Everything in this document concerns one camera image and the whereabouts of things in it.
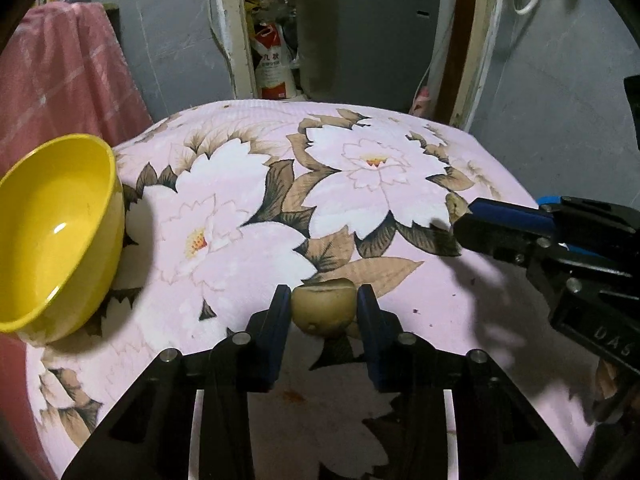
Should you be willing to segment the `person's right hand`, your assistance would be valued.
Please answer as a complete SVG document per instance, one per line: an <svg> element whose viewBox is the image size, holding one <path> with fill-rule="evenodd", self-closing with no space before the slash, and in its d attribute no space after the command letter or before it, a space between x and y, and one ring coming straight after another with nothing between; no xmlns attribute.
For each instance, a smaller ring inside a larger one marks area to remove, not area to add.
<svg viewBox="0 0 640 480"><path fill-rule="evenodd" d="M604 359L600 359L596 370L596 377L594 378L598 402L611 399L616 395L618 391L616 377L617 368Z"/></svg>

